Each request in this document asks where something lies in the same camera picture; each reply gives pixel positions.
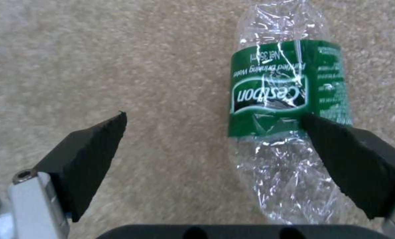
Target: hole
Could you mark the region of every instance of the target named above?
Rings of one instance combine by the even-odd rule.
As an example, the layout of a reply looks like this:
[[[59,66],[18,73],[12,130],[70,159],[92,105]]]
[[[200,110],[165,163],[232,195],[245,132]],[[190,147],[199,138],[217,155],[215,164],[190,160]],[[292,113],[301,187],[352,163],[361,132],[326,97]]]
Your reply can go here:
[[[305,239],[305,236],[294,227],[285,227],[280,231],[280,239]]]
[[[182,239],[208,239],[205,231],[199,227],[191,227],[185,231]]]
[[[17,177],[20,179],[24,179],[24,178],[28,177],[29,175],[31,175],[31,172],[25,171],[25,172],[21,172],[20,174],[18,174]]]

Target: clear plastic bottle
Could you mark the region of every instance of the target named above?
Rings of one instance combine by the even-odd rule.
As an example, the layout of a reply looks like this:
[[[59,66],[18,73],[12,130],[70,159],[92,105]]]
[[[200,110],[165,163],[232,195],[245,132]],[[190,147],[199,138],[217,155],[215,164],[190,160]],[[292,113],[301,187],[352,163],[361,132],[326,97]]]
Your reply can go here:
[[[239,51],[300,39],[330,41],[330,34],[308,0],[266,0],[252,1],[235,39]],[[308,136],[296,130],[271,134],[272,128],[266,136],[229,139],[230,158],[265,216],[282,224],[349,223],[356,207],[335,185]]]

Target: green label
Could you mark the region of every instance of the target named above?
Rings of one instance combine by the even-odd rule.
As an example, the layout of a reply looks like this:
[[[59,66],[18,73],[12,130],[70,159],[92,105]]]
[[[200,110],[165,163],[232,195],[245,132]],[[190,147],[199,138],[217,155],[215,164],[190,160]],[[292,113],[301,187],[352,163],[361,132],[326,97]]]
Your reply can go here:
[[[298,40],[249,47],[231,61],[229,136],[299,130],[302,113],[352,124],[338,45]]]

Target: crushed plastic bottle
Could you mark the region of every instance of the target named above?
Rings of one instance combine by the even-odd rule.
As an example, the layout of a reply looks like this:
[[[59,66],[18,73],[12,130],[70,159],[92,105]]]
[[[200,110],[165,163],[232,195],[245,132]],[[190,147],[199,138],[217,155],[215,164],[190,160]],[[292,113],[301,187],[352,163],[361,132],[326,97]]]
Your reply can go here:
[[[355,205],[297,121],[314,112],[352,124],[340,48],[329,42],[325,18],[308,0],[253,1],[235,39],[229,154],[242,181],[272,223],[349,223]]]

